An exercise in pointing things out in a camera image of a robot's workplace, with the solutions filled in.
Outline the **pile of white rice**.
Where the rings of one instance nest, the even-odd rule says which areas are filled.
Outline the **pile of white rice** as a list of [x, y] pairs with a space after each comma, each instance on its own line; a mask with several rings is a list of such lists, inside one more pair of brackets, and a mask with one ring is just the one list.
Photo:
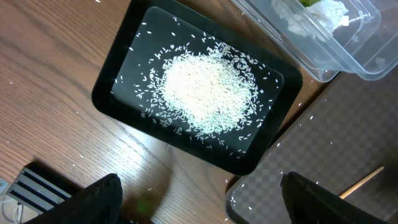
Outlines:
[[159, 129], [241, 159], [282, 82], [278, 73], [213, 35], [176, 16], [150, 12], [110, 94]]

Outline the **white tissue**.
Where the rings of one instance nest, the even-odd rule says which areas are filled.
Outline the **white tissue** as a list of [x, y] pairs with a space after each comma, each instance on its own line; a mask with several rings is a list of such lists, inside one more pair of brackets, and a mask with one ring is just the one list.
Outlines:
[[[287, 22], [287, 30], [290, 33], [303, 38], [311, 37], [322, 42], [328, 40], [317, 28], [313, 28], [304, 16], [294, 13], [286, 1], [271, 0], [271, 6], [275, 13]], [[330, 35], [333, 35], [333, 32], [340, 26], [349, 26], [349, 16], [347, 15], [349, 10], [342, 1], [320, 0], [314, 5], [304, 8]]]

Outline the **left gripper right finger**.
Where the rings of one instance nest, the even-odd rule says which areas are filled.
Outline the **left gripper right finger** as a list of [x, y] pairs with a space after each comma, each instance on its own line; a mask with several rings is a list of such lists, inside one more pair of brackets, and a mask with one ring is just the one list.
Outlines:
[[285, 174], [280, 186], [293, 224], [387, 224], [296, 172]]

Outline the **yellow green snack wrapper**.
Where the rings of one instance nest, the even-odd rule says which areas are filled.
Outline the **yellow green snack wrapper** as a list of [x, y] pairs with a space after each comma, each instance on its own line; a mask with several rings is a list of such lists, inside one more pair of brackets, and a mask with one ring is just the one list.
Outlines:
[[314, 5], [315, 3], [319, 2], [320, 0], [299, 0], [299, 2], [304, 6], [304, 7], [310, 7]]

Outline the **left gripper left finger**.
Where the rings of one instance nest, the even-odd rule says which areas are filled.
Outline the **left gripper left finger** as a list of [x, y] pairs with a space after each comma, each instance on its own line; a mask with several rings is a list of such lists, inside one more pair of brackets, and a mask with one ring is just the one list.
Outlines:
[[108, 174], [50, 210], [29, 220], [36, 224], [128, 224], [120, 215], [121, 180]]

